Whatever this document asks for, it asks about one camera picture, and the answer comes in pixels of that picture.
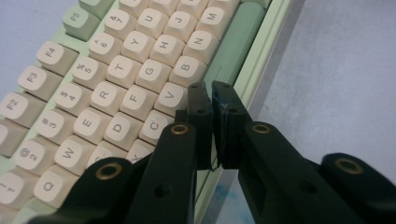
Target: black plastic part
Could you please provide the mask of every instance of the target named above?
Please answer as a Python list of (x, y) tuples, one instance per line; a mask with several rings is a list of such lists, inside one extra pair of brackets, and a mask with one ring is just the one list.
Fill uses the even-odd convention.
[(396, 188), (367, 163), (335, 153), (323, 158), (319, 171), (368, 223), (396, 223)]
[(363, 223), (274, 126), (250, 122), (245, 133), (239, 180), (256, 223)]
[(35, 217), (29, 224), (122, 223), (148, 162), (149, 156), (134, 165), (121, 158), (94, 163), (57, 212)]
[(188, 88), (188, 123), (197, 132), (197, 169), (212, 168), (213, 109), (204, 82), (193, 83)]
[(195, 139), (189, 123), (163, 129), (124, 223), (193, 223)]
[(213, 131), (218, 160), (224, 169), (238, 169), (244, 157), (242, 135), (251, 117), (233, 86), (212, 83)]

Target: spacebar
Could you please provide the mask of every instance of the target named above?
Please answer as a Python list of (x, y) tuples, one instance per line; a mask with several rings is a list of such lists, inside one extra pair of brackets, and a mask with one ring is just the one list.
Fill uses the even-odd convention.
[(212, 89), (212, 80), (229, 84), (235, 83), (264, 15), (264, 9), (257, 3), (243, 3), (237, 9), (216, 55), (206, 71), (205, 81), (208, 91)]

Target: keycap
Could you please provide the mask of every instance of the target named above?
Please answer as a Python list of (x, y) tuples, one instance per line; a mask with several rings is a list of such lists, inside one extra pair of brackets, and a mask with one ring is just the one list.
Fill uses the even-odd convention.
[(136, 139), (132, 144), (128, 154), (126, 155), (126, 160), (130, 161), (132, 164), (140, 161), (141, 159), (147, 157), (150, 153), (154, 151), (154, 146), (140, 139)]
[(119, 112), (108, 124), (105, 139), (117, 147), (129, 150), (142, 126), (142, 121)]
[(90, 57), (78, 58), (72, 69), (73, 80), (91, 90), (106, 79), (107, 64), (96, 61)]
[(135, 83), (150, 91), (159, 93), (169, 78), (172, 68), (164, 63), (148, 59), (137, 74)]
[(128, 13), (119, 9), (112, 9), (105, 18), (105, 32), (124, 40), (134, 30), (136, 22), (137, 19)]
[(208, 7), (220, 7), (224, 12), (231, 17), (238, 7), (238, 1), (234, 0), (211, 0)]
[(191, 56), (205, 64), (209, 64), (213, 53), (216, 51), (219, 40), (206, 31), (194, 31), (187, 42), (183, 55)]
[(66, 137), (73, 133), (75, 121), (76, 117), (61, 109), (46, 110), (38, 118), (35, 130), (60, 145)]
[(169, 81), (188, 88), (192, 83), (203, 79), (206, 65), (190, 56), (181, 56), (172, 70)]
[(33, 187), (38, 176), (20, 167), (0, 175), (0, 203), (12, 208), (21, 208), (33, 197)]
[(30, 128), (45, 103), (28, 93), (10, 92), (0, 104), (0, 114)]
[(77, 180), (77, 175), (59, 165), (53, 165), (40, 176), (33, 193), (39, 200), (59, 208)]
[(184, 11), (176, 11), (166, 24), (163, 33), (172, 35), (187, 43), (197, 23), (198, 20), (191, 14)]
[(115, 115), (119, 111), (120, 104), (126, 89), (103, 81), (97, 85), (91, 96), (91, 105), (109, 115)]
[(82, 175), (95, 148), (96, 145), (76, 135), (70, 135), (56, 151), (55, 161), (73, 174)]
[(74, 123), (74, 133), (98, 144), (106, 131), (111, 117), (97, 109), (88, 107), (83, 110)]
[(64, 111), (78, 116), (90, 106), (92, 91), (73, 82), (63, 83), (55, 93), (55, 103)]
[(44, 68), (64, 77), (78, 54), (53, 41), (45, 42), (37, 52), (37, 59)]
[(220, 7), (208, 7), (198, 21), (196, 30), (207, 31), (221, 40), (231, 17)]
[(18, 212), (12, 223), (27, 223), (32, 217), (49, 215), (55, 211), (54, 207), (32, 198)]
[(169, 117), (156, 110), (151, 110), (143, 124), (142, 129), (139, 133), (139, 138), (156, 145), (160, 139), (161, 132), (168, 124), (174, 122), (172, 117)]
[(11, 223), (17, 213), (18, 209), (0, 204), (0, 223)]
[(149, 55), (150, 59), (175, 66), (178, 57), (184, 49), (184, 42), (171, 35), (160, 35)]
[(95, 17), (102, 19), (114, 0), (78, 0), (79, 6), (91, 12)]
[(128, 12), (135, 18), (139, 18), (140, 14), (149, 6), (147, 0), (120, 0), (120, 9)]
[(108, 157), (125, 158), (126, 154), (127, 154), (127, 152), (120, 149), (119, 147), (111, 145), (107, 141), (102, 141), (98, 144), (96, 149), (91, 154), (91, 157), (87, 163), (87, 168), (99, 160), (102, 160), (102, 159), (105, 159)]
[(248, 55), (264, 15), (264, 10), (256, 4), (241, 5), (234, 16), (238, 20), (232, 22), (228, 28), (227, 35), (222, 39), (205, 78), (211, 77), (218, 81), (234, 83), (243, 63), (240, 58)]
[(70, 7), (64, 14), (63, 22), (66, 33), (82, 41), (88, 41), (100, 23), (99, 19), (79, 6)]
[(120, 111), (134, 118), (145, 120), (154, 107), (158, 94), (133, 85), (122, 99)]
[(21, 168), (35, 175), (42, 175), (54, 164), (54, 155), (58, 145), (43, 137), (24, 141), (14, 156), (14, 161)]
[(197, 20), (201, 18), (209, 0), (180, 0), (177, 11), (185, 11), (194, 16)]
[(34, 96), (48, 101), (62, 78), (50, 71), (28, 66), (18, 78), (18, 84)]
[(149, 57), (154, 43), (155, 39), (153, 37), (138, 31), (132, 31), (123, 42), (121, 53), (130, 59), (144, 63)]
[(170, 17), (176, 10), (179, 0), (151, 0), (149, 7), (154, 8)]
[(106, 79), (128, 89), (134, 84), (134, 79), (141, 66), (142, 63), (118, 55), (108, 66)]
[(168, 20), (169, 17), (160, 11), (146, 8), (137, 20), (136, 31), (157, 39), (163, 33)]
[(163, 86), (154, 108), (174, 117), (176, 111), (187, 107), (187, 89), (172, 82)]
[(0, 119), (0, 155), (11, 157), (28, 130), (9, 120)]
[(110, 64), (114, 57), (121, 52), (122, 41), (106, 33), (98, 33), (91, 38), (90, 56), (94, 59)]

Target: mounting hole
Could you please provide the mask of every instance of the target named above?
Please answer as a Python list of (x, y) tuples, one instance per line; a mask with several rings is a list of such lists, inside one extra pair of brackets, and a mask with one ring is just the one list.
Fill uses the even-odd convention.
[(271, 132), (271, 129), (264, 124), (256, 124), (253, 126), (253, 131), (256, 133), (269, 133)]
[(189, 127), (184, 124), (174, 125), (171, 129), (171, 132), (174, 134), (183, 134), (189, 131)]
[(160, 184), (154, 189), (154, 196), (158, 199), (162, 199), (172, 193), (172, 186), (168, 184)]
[(300, 189), (307, 194), (315, 194), (318, 192), (317, 186), (306, 180), (300, 182)]
[(347, 158), (335, 160), (335, 165), (350, 175), (361, 175), (363, 173), (363, 168), (357, 162)]
[(96, 171), (96, 177), (101, 180), (112, 179), (121, 173), (122, 167), (117, 162), (105, 164)]

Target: keyboard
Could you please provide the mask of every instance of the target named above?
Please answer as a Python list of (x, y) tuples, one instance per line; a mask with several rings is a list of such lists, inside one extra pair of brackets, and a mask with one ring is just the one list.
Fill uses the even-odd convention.
[[(291, 0), (79, 0), (0, 103), (0, 223), (56, 211), (98, 160), (150, 154), (187, 88), (248, 107)], [(200, 223), (221, 169), (199, 171)]]

